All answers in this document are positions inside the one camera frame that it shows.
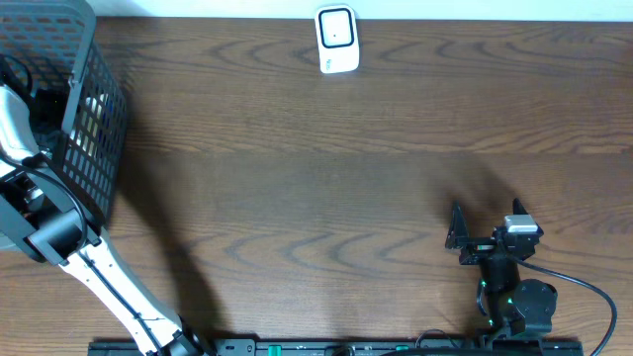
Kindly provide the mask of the white blue snack bag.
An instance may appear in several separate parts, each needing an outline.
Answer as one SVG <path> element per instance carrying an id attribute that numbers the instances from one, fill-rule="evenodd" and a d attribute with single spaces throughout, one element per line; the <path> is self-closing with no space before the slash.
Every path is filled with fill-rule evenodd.
<path id="1" fill-rule="evenodd" d="M 80 129 L 73 129 L 71 139 L 89 156 L 97 151 L 95 139 L 99 125 L 107 118 L 106 107 L 110 104 L 110 96 L 101 94 L 98 97 L 87 97 L 83 107 L 79 107 Z"/>

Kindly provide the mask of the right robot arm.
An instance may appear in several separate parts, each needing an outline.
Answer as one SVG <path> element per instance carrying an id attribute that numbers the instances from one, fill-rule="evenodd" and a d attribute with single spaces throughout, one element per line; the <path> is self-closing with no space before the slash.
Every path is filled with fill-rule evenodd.
<path id="1" fill-rule="evenodd" d="M 461 207 L 453 205 L 445 247 L 460 251 L 460 264 L 481 271 L 476 301 L 489 319 L 490 330 L 481 336 L 489 348 L 497 341 L 539 339 L 552 330 L 557 290 L 540 280 L 521 279 L 518 271 L 543 234 L 517 199 L 512 213 L 488 237 L 472 237 Z"/>

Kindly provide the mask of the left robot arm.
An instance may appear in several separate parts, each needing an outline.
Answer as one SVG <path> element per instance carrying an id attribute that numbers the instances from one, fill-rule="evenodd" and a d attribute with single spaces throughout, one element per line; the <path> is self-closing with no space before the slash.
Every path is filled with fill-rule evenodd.
<path id="1" fill-rule="evenodd" d="M 34 69 L 1 57 L 1 231 L 32 259 L 83 283 L 143 355 L 213 355 L 121 259 L 104 228 L 122 100 L 111 84 L 38 87 Z"/>

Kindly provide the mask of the white barcode scanner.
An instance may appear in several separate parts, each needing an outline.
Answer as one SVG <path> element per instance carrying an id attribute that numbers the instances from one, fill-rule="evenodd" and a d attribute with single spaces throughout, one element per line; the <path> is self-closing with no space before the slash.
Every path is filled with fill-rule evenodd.
<path id="1" fill-rule="evenodd" d="M 315 15 L 319 70 L 323 74 L 351 72 L 360 64 L 354 10 L 345 4 L 319 8 Z"/>

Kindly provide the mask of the dark grey plastic basket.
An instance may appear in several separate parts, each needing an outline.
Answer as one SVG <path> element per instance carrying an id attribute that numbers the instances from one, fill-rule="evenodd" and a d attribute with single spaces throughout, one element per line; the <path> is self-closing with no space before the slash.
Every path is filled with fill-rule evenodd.
<path id="1" fill-rule="evenodd" d="M 85 1 L 1 4 L 1 65 L 31 108 L 36 142 L 92 222 L 106 223 L 128 115 L 95 31 Z"/>

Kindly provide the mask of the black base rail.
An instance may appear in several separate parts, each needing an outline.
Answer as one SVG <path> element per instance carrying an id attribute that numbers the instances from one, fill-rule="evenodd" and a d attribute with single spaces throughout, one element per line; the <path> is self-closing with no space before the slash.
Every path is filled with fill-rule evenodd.
<path id="1" fill-rule="evenodd" d="M 448 339 L 426 338 L 422 341 L 284 341 L 253 339 L 217 339 L 214 341 L 218 355 L 223 356 L 292 356 L 292 355 L 383 355 L 396 351 L 424 349 L 453 349 Z M 512 355 L 565 355 L 582 356 L 583 347 L 578 341 L 496 340 L 492 351 L 510 352 Z"/>

